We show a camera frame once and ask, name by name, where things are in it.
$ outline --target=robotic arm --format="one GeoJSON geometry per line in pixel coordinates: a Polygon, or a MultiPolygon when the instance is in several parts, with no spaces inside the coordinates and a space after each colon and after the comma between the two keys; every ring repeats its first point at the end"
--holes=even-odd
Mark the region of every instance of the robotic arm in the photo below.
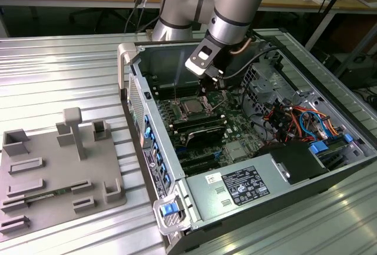
{"type": "Polygon", "coordinates": [[[191,23],[208,24],[209,29],[190,58],[186,68],[199,78],[217,82],[224,64],[214,61],[222,50],[244,40],[262,0],[166,0],[160,20],[153,31],[154,41],[182,40],[191,37],[191,23]]]}
{"type": "Polygon", "coordinates": [[[223,70],[214,67],[213,60],[223,48],[242,42],[261,1],[217,0],[208,33],[186,61],[186,67],[199,78],[221,78],[223,70]]]}

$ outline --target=green circuit board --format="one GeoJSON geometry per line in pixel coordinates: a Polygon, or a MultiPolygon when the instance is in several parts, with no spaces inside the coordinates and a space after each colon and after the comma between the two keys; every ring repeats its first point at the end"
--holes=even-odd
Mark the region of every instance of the green circuit board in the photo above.
{"type": "Polygon", "coordinates": [[[230,92],[211,92],[207,97],[157,100],[156,103],[178,159],[184,170],[187,169],[188,175],[201,173],[202,171],[196,170],[196,167],[206,167],[203,165],[206,162],[207,167],[212,169],[247,160],[264,145],[230,92]],[[172,130],[173,124],[177,126],[190,122],[196,125],[203,119],[219,116],[221,128],[225,128],[225,131],[213,144],[200,144],[188,148],[185,145],[187,133],[172,130]]]}

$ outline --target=warning label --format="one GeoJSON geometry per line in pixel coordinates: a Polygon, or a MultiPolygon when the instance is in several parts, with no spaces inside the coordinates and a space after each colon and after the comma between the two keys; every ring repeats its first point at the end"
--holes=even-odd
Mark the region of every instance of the warning label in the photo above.
{"type": "Polygon", "coordinates": [[[254,166],[225,174],[222,178],[238,206],[270,194],[254,166]]]}

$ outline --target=small circuit board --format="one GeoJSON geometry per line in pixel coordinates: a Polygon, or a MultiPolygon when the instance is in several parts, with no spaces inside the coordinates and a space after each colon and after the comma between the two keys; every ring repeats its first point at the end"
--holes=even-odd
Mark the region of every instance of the small circuit board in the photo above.
{"type": "Polygon", "coordinates": [[[247,160],[264,145],[227,91],[156,103],[187,175],[247,160]]]}

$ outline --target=slotted metal surface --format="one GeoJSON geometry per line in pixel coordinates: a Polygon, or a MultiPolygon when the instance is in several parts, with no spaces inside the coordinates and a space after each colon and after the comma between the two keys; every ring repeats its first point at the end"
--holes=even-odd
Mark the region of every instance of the slotted metal surface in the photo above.
{"type": "Polygon", "coordinates": [[[140,100],[140,94],[137,91],[135,81],[133,79],[133,75],[131,76],[130,80],[130,101],[132,103],[133,111],[135,113],[136,119],[138,126],[140,128],[140,132],[144,132],[144,108],[143,108],[143,103],[140,100]]]}
{"type": "MultiPolygon", "coordinates": [[[[275,35],[371,131],[373,112],[338,84],[297,42],[275,35]]],[[[24,128],[52,131],[61,110],[82,108],[84,122],[110,123],[128,202],[126,205],[48,228],[0,245],[1,254],[165,254],[128,125],[117,97],[116,49],[145,40],[127,35],[5,39],[0,42],[0,133],[24,128]]],[[[286,63],[287,76],[308,84],[286,63]]],[[[188,254],[377,254],[377,164],[316,197],[249,224],[188,254]]]]}
{"type": "Polygon", "coordinates": [[[121,207],[5,241],[1,254],[165,254],[118,96],[117,47],[137,39],[146,40],[101,35],[0,42],[0,139],[17,128],[54,131],[64,108],[80,107],[83,123],[105,118],[127,197],[121,207]]]}

